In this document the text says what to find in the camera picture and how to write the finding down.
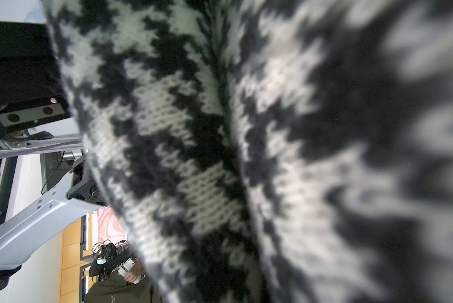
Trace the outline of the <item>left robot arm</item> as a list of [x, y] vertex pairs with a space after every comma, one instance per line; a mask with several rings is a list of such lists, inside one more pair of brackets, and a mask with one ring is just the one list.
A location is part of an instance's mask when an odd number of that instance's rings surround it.
[[83, 155], [52, 189], [0, 224], [0, 291], [38, 248], [104, 204]]

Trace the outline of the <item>black white knitted scarf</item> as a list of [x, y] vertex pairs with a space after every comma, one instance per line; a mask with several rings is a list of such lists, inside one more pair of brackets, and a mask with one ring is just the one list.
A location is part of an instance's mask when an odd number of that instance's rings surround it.
[[453, 302], [453, 1], [45, 1], [165, 302]]

